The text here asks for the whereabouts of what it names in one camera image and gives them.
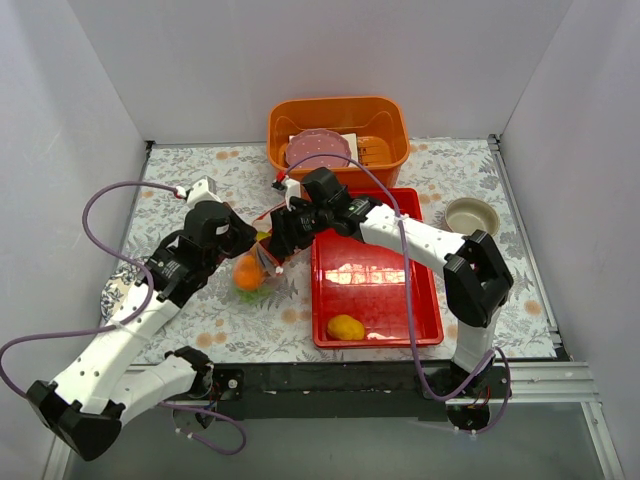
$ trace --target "food item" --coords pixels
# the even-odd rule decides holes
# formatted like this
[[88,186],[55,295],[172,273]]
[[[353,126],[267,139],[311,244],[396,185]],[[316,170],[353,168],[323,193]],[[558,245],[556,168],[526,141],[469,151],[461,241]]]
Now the food item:
[[336,340],[364,340],[364,325],[350,315],[337,315],[329,320],[327,333]]
[[256,241],[258,241],[258,242],[259,242],[260,240],[263,240],[263,239],[265,239],[265,238],[269,238],[270,236],[271,236],[271,234],[270,234],[270,233],[267,233],[267,232],[258,232],[258,233],[256,233]]
[[245,292],[253,292],[260,288],[265,278],[265,271],[253,250],[238,258],[233,266],[233,283]]

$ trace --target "yellow potato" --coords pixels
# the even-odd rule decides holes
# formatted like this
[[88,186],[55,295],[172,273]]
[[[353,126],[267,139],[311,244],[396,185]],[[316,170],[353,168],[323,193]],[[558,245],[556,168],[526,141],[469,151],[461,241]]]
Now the yellow potato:
[[327,333],[336,340],[363,340],[364,325],[349,315],[337,315],[329,320]]

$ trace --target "table surface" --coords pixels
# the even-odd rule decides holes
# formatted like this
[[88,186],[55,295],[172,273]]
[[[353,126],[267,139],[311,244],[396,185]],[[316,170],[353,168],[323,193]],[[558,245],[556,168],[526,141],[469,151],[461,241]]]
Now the table surface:
[[[189,186],[203,175],[215,179],[218,195],[246,221],[282,201],[271,188],[274,172],[264,145],[158,147],[151,151],[144,180]],[[425,223],[443,228],[446,205],[460,197],[491,204],[500,216],[495,239],[513,274],[509,302],[496,327],[495,344],[511,358],[555,357],[547,313],[517,232],[496,165],[484,140],[414,139],[397,187],[414,188]],[[162,191],[142,189],[136,202],[124,251],[146,258],[159,241],[182,227],[183,202]],[[248,302],[232,288],[232,262],[225,262],[183,310],[165,325],[135,363],[155,364],[164,352],[184,345],[204,351],[214,363],[358,362],[411,358],[409,349],[321,350],[312,340],[309,251],[296,255],[274,291]],[[103,317],[119,308],[133,278],[120,265],[102,293]],[[446,306],[444,283],[436,277],[444,341],[421,349],[425,359],[451,358],[457,320]]]

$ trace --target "beige bowl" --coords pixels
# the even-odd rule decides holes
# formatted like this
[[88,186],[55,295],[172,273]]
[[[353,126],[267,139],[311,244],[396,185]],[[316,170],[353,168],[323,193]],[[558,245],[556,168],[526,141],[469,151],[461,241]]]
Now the beige bowl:
[[458,198],[444,212],[444,219],[452,232],[471,235],[476,230],[484,230],[495,236],[500,229],[500,217],[486,202],[477,198]]

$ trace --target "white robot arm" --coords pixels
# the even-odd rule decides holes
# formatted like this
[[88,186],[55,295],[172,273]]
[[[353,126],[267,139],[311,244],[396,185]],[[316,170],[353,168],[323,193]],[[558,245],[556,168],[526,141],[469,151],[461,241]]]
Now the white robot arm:
[[44,424],[83,459],[93,460],[115,441],[131,419],[177,394],[206,395],[213,364],[202,352],[183,347],[159,365],[125,377],[143,346],[175,315],[227,258],[246,252],[256,230],[215,194],[205,177],[185,191],[190,211],[182,230],[167,236],[145,266],[154,280],[151,302],[140,315],[121,323],[143,303],[149,286],[140,274],[122,307],[89,346],[51,382],[36,381],[27,399]]
[[[449,257],[465,248],[467,242],[466,238],[459,233],[439,230],[412,218],[404,219],[404,228],[409,257],[443,278]],[[360,225],[360,232],[364,243],[379,245],[402,253],[395,212],[388,205],[374,207],[367,214],[364,223]],[[493,321],[486,326],[472,326],[463,321],[459,322],[458,343],[452,361],[465,372],[471,372],[493,346],[495,319],[498,314],[499,309],[496,309],[492,313]]]

